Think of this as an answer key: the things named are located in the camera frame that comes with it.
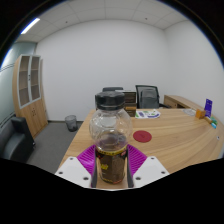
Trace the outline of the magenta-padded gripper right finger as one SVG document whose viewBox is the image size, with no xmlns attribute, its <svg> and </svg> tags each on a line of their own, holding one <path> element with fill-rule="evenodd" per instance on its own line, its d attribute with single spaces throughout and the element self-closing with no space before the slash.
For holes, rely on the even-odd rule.
<svg viewBox="0 0 224 224">
<path fill-rule="evenodd" d="M 147 157 L 132 145 L 127 146 L 127 181 L 129 188 L 140 188 L 169 174 L 155 156 Z"/>
</svg>

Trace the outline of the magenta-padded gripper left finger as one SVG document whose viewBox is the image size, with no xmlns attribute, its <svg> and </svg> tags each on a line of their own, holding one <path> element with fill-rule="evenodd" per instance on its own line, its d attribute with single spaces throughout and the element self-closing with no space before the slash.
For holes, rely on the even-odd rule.
<svg viewBox="0 0 224 224">
<path fill-rule="evenodd" d="M 68 157 L 56 175 L 84 188 L 95 188 L 97 185 L 97 165 L 95 146 L 92 145 L 77 157 Z"/>
</svg>

